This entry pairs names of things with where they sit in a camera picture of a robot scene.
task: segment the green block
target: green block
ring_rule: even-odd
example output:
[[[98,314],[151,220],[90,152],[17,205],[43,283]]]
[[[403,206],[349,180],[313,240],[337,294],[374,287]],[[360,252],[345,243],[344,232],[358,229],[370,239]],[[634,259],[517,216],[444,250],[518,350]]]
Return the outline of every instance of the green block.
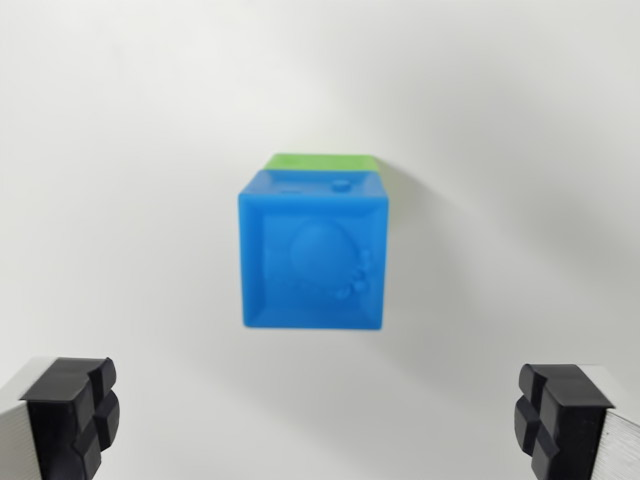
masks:
[[[370,155],[307,155],[279,153],[265,170],[351,170],[379,172],[376,159]]]

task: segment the white wall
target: white wall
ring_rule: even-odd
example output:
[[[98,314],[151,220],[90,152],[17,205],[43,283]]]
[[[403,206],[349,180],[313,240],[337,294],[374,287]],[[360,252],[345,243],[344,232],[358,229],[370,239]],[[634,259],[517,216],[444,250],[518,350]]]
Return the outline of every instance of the white wall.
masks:
[[[640,375],[639,22],[0,1],[0,380],[111,356],[101,480],[532,479],[522,363]],[[276,151],[384,161],[381,332],[241,325],[236,194]]]

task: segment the blue block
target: blue block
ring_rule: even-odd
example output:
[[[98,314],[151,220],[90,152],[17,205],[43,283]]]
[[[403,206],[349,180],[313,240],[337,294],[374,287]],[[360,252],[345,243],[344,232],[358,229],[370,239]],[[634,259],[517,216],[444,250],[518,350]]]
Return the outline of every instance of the blue block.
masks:
[[[389,200],[377,172],[262,170],[238,203],[245,325],[382,326]]]

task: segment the black rubber pad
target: black rubber pad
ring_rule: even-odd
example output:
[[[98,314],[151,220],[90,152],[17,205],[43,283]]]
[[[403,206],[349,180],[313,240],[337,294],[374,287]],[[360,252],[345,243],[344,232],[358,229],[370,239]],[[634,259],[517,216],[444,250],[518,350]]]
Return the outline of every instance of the black rubber pad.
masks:
[[[515,431],[539,480],[589,480],[613,405],[577,365],[525,365]]]
[[[111,359],[59,358],[22,397],[42,480],[91,480],[120,421]]]

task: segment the plastic block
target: plastic block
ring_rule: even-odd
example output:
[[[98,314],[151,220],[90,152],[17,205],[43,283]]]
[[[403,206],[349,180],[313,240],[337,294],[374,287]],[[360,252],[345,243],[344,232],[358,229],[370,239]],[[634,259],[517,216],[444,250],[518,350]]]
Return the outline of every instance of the plastic block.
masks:
[[[378,172],[378,163],[370,155],[303,155],[279,153],[265,170],[328,170]]]
[[[58,358],[24,394],[43,480],[91,480],[118,430],[111,359]]]
[[[245,325],[381,327],[388,198],[377,172],[262,170],[239,212]]]
[[[589,480],[613,404],[577,365],[525,365],[515,409],[522,451],[539,480]]]

